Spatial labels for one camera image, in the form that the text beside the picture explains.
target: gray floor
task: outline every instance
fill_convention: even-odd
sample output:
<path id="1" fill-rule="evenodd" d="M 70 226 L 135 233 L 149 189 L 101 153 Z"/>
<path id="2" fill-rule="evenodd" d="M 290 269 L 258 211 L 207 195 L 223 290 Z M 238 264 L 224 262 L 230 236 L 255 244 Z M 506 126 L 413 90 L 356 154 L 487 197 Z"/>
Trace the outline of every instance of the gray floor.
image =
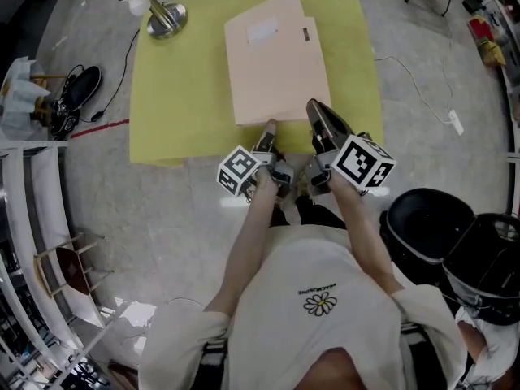
<path id="1" fill-rule="evenodd" d="M 504 212 L 507 207 L 507 127 L 499 80 L 480 60 L 462 0 L 454 0 L 442 18 L 446 2 L 361 0 L 375 57 L 398 57 L 435 111 L 448 119 L 449 104 L 465 129 L 458 136 L 437 121 L 401 65 L 378 61 L 385 146 L 398 166 L 387 195 L 366 197 L 374 220 L 393 198 L 415 187 L 452 193 L 475 212 Z M 84 109 L 85 118 L 102 109 L 115 90 L 139 23 L 116 0 L 58 1 L 38 58 L 53 73 L 67 72 L 77 63 L 102 67 L 102 91 Z M 134 50 L 127 78 L 103 123 L 128 118 Z M 79 130 L 87 127 L 81 124 Z M 176 169 L 130 164 L 125 125 L 70 141 L 67 178 L 74 222 L 106 236 L 93 260 L 115 270 L 99 288 L 99 299 L 109 307 L 121 301 L 146 304 L 136 309 L 144 313 L 140 322 L 122 323 L 104 340 L 110 352 L 103 355 L 136 365 L 145 314 L 175 297 L 205 304 L 215 293 L 245 214 L 243 206 L 225 206 L 226 195 L 214 182 L 219 160 L 191 158 Z M 305 158 L 291 160 L 303 163 Z M 334 207 L 329 197 L 320 201 Z M 297 219 L 291 206 L 288 213 Z"/>

